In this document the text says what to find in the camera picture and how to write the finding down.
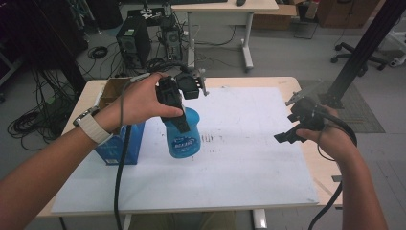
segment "hand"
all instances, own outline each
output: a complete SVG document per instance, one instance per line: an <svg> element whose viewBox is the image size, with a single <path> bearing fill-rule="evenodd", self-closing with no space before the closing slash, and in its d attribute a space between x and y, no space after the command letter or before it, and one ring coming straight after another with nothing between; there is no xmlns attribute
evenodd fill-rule
<svg viewBox="0 0 406 230"><path fill-rule="evenodd" d="M328 106L324 106L324 108L330 115L338 117L338 113L335 109ZM349 136L333 122L327 124L323 131L298 129L296 134L316 143L319 142L322 150L337 162L347 160L350 154L353 154L355 150L358 151Z"/></svg>
<svg viewBox="0 0 406 230"><path fill-rule="evenodd" d="M148 78L130 84L124 92L123 125L141 123L151 117L178 117L183 110L161 104L156 97L155 85L166 77L163 73L153 73ZM120 125L121 98L95 116L105 130L113 130Z"/></svg>

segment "gray floor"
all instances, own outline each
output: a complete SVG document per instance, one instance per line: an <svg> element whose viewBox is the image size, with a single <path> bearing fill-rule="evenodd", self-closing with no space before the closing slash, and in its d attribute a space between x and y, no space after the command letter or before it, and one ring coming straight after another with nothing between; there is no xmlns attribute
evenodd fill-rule
<svg viewBox="0 0 406 230"><path fill-rule="evenodd" d="M124 6L127 9L136 6ZM198 39L210 42L228 40L232 27L194 27L198 31ZM332 64L329 62L336 52L334 44L341 37L343 30L327 30L318 28L312 39L294 38L295 25L288 31L256 31L250 38L250 48L254 69L245 72L244 61L239 51L240 39L244 28L237 27L235 38L223 47L198 46L196 52L200 59L196 66L206 69L206 76L215 77L277 77L292 76L298 80L334 80L344 65L344 61ZM363 30L346 30L340 41L356 45ZM150 31L152 40L156 40L153 29ZM89 47L107 46L115 41L114 30L102 34L89 32ZM153 43L151 57L155 57L157 43ZM396 47L385 43L381 46L380 55L392 60ZM111 59L101 66L98 60L90 74L96 79L105 79L110 72ZM78 63L89 69L93 63L86 52L78 57ZM406 64L396 68L387 67L378 71L370 65L370 70L354 84L364 97L372 112L384 127L386 133L358 134L359 148L367 160L375 188L384 209L390 229L405 229L406 226ZM15 118L36 105L34 99L35 84L32 74L21 69L4 84L0 90L5 93L6 101L0 104L0 176L5 176L22 161L34 154L21 148L20 141L12 139L6 132L8 124ZM42 147L39 135L27 140L27 145ZM268 229L306 229L310 220L319 208L281 208L266 210ZM316 229L341 229L340 210L330 210L317 223ZM184 221L193 229L194 214L185 214ZM65 219L68 229L116 229L112 216L102 217L70 217ZM249 211L237 212L238 230L253 229ZM57 218L37 218L28 227L36 229L62 229Z"/></svg>

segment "blue spray bottle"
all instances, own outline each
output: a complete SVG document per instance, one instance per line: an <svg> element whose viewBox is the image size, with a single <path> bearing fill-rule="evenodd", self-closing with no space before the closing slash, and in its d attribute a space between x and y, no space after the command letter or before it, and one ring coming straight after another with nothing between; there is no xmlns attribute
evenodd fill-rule
<svg viewBox="0 0 406 230"><path fill-rule="evenodd" d="M167 143L170 155L174 158L185 158L194 155L200 150L200 135L197 123L200 121L199 114L186 107L186 122L190 131L181 133L171 121L166 121Z"/></svg>

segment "forearm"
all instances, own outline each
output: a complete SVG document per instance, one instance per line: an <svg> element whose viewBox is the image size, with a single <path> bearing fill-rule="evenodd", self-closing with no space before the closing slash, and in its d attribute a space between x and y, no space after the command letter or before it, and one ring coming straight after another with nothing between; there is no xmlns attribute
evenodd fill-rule
<svg viewBox="0 0 406 230"><path fill-rule="evenodd" d="M358 150L339 165L343 175L343 229L387 229L370 171Z"/></svg>
<svg viewBox="0 0 406 230"><path fill-rule="evenodd" d="M96 145L75 128L5 177L0 182L0 229L23 229Z"/></svg>

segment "spray bottle label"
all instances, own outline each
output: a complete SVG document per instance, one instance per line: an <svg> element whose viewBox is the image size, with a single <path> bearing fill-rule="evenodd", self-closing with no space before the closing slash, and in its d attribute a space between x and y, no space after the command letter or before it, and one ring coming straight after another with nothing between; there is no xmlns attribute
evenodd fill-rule
<svg viewBox="0 0 406 230"><path fill-rule="evenodd" d="M175 137L172 141L172 147L176 151L185 152L195 148L196 139L193 137Z"/></svg>

